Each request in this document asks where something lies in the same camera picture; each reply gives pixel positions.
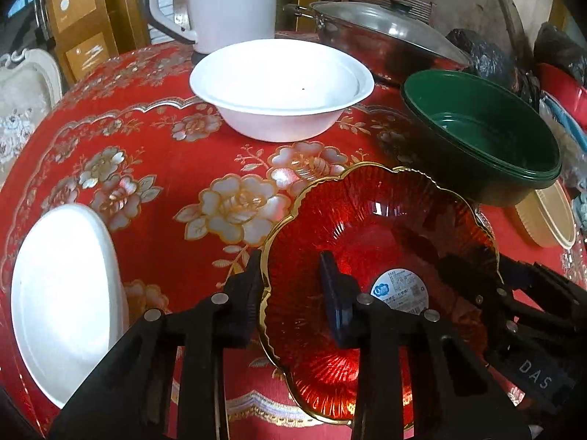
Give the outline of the green plastic bowl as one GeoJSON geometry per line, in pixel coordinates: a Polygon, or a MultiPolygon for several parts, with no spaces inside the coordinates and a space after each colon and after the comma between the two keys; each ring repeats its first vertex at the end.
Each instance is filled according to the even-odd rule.
{"type": "Polygon", "coordinates": [[[562,157],[546,122],[514,93],[454,70],[423,70],[401,87],[419,166],[482,205],[512,207],[552,186],[562,157]]]}

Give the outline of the clear plastic bag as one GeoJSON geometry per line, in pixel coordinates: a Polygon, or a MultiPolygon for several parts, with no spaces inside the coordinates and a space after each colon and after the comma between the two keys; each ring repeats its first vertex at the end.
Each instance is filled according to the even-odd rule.
{"type": "Polygon", "coordinates": [[[539,113],[552,131],[562,160],[561,176],[566,186],[586,192],[586,137],[574,119],[545,92],[539,100],[539,113]]]}

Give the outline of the red glass flower plate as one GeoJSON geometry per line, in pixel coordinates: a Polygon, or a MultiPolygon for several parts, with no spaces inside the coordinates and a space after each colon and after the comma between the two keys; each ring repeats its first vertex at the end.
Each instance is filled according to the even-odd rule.
{"type": "Polygon", "coordinates": [[[260,337],[299,407],[330,424],[354,415],[359,353],[340,349],[331,335],[323,251],[388,308],[412,315],[432,308],[452,322],[460,319],[459,294],[440,278],[443,258],[499,278],[492,232],[465,199],[419,171],[363,162],[304,188],[263,248],[260,337]]]}

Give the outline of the cream plastic ribbed bowl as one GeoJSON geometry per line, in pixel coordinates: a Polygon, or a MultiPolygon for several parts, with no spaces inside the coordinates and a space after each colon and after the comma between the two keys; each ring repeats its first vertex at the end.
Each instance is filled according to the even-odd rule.
{"type": "Polygon", "coordinates": [[[516,213],[531,239],[543,248],[559,245],[570,250],[576,241],[571,206],[559,181],[535,190],[515,206],[516,213]]]}

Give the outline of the black plastic bag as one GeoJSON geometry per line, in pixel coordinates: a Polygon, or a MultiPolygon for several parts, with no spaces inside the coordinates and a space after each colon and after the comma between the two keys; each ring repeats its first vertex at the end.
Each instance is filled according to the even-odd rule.
{"type": "Polygon", "coordinates": [[[533,48],[535,63],[549,64],[563,70],[585,87],[587,76],[586,50],[548,22],[540,26],[533,48]]]}
{"type": "Polygon", "coordinates": [[[468,29],[453,29],[447,39],[470,57],[472,74],[510,91],[517,90],[516,66],[499,46],[468,29]]]}

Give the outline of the white electric kettle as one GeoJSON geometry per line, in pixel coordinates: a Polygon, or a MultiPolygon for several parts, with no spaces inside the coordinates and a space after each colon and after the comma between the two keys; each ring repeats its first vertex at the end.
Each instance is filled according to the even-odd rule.
{"type": "Polygon", "coordinates": [[[209,54],[237,43],[273,39],[277,0],[186,0],[189,24],[166,17],[159,0],[143,0],[148,23],[170,38],[209,54]]]}

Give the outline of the wooden cabinet door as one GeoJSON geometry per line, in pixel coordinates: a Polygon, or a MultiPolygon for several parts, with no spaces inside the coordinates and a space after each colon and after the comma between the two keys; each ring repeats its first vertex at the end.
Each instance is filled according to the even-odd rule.
{"type": "Polygon", "coordinates": [[[140,0],[48,0],[55,54],[68,84],[150,44],[140,0]]]}

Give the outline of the steel pot with lid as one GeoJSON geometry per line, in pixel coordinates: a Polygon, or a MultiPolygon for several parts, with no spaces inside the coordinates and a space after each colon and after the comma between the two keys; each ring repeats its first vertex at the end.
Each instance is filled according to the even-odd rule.
{"type": "Polygon", "coordinates": [[[316,23],[320,42],[359,60],[389,84],[421,70],[463,70],[471,58],[431,26],[398,11],[362,2],[321,1],[285,12],[316,23]]]}

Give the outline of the small white foam bowl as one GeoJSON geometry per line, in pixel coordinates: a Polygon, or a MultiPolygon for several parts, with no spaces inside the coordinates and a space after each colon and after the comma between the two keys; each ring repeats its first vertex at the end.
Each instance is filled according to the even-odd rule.
{"type": "Polygon", "coordinates": [[[130,325],[105,223],[70,203],[45,213],[20,247],[11,318],[30,376],[63,407],[130,325]]]}

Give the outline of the large white foam bowl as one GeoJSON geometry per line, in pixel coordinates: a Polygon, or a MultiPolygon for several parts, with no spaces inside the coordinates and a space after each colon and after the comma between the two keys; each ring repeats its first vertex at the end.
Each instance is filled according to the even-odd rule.
{"type": "Polygon", "coordinates": [[[374,78],[359,60],[292,39],[220,49],[200,60],[189,84],[236,132],[274,143],[326,132],[345,109],[374,91],[374,78]]]}

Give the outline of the red plastic basin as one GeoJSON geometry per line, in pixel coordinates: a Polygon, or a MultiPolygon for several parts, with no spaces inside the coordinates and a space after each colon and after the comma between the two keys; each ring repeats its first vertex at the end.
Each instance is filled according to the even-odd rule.
{"type": "Polygon", "coordinates": [[[570,113],[579,126],[586,130],[586,88],[563,70],[548,64],[535,65],[534,74],[537,76],[541,88],[552,95],[570,113]]]}

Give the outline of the white ornate floral chair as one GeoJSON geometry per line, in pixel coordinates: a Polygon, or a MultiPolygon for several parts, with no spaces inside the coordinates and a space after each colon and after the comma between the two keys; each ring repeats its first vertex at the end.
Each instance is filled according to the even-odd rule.
{"type": "Polygon", "coordinates": [[[62,96],[60,69],[48,52],[24,49],[1,56],[1,185],[62,96]]]}

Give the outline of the red floral tablecloth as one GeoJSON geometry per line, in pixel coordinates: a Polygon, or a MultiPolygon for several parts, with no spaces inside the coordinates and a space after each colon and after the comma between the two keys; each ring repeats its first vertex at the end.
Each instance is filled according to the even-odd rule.
{"type": "Polygon", "coordinates": [[[29,375],[11,326],[19,248],[68,203],[105,223],[128,315],[190,308],[241,272],[311,182],[360,162],[411,166],[461,192],[474,173],[417,139],[397,88],[378,85],[326,132],[268,143],[232,129],[190,91],[192,52],[177,43],[102,63],[36,129],[1,191],[1,392],[45,436],[58,408],[29,375]]]}

